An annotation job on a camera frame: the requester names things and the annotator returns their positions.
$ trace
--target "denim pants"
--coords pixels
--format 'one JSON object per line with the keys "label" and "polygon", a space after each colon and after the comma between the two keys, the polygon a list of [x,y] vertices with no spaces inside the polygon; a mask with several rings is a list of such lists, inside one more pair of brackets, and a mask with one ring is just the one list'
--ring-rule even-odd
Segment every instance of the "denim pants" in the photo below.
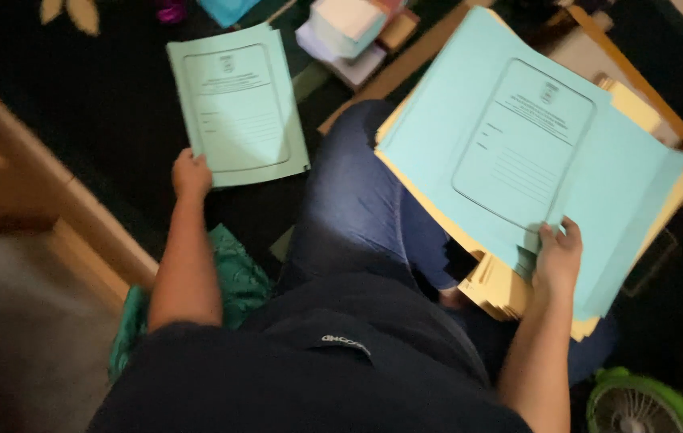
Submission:
{"label": "denim pants", "polygon": [[[355,104],[327,134],[309,176],[277,294],[352,272],[393,278],[419,293],[416,273],[438,290],[458,283],[447,271],[451,239],[372,151],[376,129],[393,109],[384,101]],[[446,313],[465,330],[495,380],[518,323],[494,320],[475,305]],[[569,382],[599,368],[616,340],[611,318],[600,320],[581,342],[572,340]]]}

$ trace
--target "green cloth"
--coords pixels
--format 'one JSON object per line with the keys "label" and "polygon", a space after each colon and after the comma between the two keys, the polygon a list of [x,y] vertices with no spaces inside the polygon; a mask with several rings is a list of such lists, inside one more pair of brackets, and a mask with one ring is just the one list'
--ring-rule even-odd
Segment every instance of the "green cloth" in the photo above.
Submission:
{"label": "green cloth", "polygon": [[[248,315],[269,300],[272,282],[245,252],[242,244],[219,224],[209,234],[214,245],[218,286],[224,309],[224,328],[237,329]],[[115,383],[131,352],[147,331],[149,292],[133,286],[127,292],[117,335],[109,355],[109,381]]]}

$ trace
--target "dark t-shirt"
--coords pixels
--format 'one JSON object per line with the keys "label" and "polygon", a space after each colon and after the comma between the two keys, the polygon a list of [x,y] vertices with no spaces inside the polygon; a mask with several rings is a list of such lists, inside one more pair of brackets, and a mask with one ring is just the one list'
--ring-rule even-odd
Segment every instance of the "dark t-shirt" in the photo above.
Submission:
{"label": "dark t-shirt", "polygon": [[351,274],[291,290],[240,330],[156,330],[90,431],[530,430],[440,309]]}

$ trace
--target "right hand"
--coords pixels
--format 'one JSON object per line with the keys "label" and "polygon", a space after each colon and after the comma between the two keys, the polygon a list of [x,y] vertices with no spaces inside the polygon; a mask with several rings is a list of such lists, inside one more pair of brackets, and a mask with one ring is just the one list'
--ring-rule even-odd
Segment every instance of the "right hand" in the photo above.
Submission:
{"label": "right hand", "polygon": [[542,249],[537,257],[532,284],[535,299],[547,304],[552,301],[568,302],[571,306],[582,259],[582,234],[577,223],[567,216],[563,217],[561,225],[566,234],[559,229],[558,233],[553,233],[547,223],[539,227]]}
{"label": "right hand", "polygon": [[173,188],[176,200],[202,201],[211,190],[213,175],[205,162],[205,155],[194,157],[191,148],[178,154],[173,164]]}

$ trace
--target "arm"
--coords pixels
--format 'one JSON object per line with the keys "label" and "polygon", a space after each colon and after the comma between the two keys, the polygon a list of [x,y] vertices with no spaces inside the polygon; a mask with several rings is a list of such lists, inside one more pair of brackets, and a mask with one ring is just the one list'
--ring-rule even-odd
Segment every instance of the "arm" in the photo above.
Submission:
{"label": "arm", "polygon": [[534,296],[515,332],[499,376],[502,403],[518,412],[535,433],[567,433],[568,341],[574,287],[582,256],[576,223],[564,218],[566,234],[543,224]]}
{"label": "arm", "polygon": [[149,304],[150,332],[177,320],[221,326],[221,292],[203,217],[211,182],[205,156],[183,150],[173,165],[176,206]]}

